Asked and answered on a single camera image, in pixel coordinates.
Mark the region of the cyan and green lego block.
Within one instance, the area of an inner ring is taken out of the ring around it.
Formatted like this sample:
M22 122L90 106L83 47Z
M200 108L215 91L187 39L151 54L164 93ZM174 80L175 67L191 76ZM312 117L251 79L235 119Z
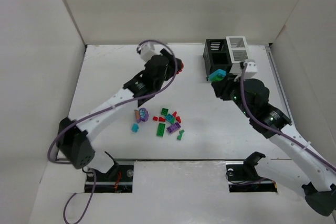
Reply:
M208 81L210 82L218 82L218 81L222 81L226 76L226 71L223 69L217 69L216 71L214 71L213 73L211 73L208 76Z

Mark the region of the purple paw print lego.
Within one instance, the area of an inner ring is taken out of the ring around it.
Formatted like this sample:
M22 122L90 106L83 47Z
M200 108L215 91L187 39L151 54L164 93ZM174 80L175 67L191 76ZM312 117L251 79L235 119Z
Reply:
M134 110L135 120L137 123L146 122L149 119L149 113L146 108Z

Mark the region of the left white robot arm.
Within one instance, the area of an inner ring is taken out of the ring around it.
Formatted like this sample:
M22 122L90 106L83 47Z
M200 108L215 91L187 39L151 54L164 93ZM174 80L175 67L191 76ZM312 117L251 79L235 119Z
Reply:
M159 54L150 52L149 55L144 69L109 100L86 114L84 120L61 120L57 147L75 169L87 167L103 174L117 170L115 159L108 152L95 151L91 143L122 115L133 112L152 99L164 82L183 69L181 59L174 58L166 49Z

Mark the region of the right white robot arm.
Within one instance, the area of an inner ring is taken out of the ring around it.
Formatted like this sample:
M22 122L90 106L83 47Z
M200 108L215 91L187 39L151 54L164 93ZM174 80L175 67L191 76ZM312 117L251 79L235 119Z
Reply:
M301 169L276 164L253 152L233 176L234 181L266 178L296 192L318 214L335 211L335 167L326 161L297 131L291 120L269 103L269 89L258 79L228 74L211 84L217 98L233 101L249 119L252 128L284 151Z

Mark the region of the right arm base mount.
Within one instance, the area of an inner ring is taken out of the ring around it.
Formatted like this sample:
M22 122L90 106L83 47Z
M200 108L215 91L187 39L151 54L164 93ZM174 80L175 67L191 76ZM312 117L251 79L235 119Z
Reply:
M277 193L277 185L273 180L259 177L244 171L243 164L226 164L225 177L228 181L230 193Z

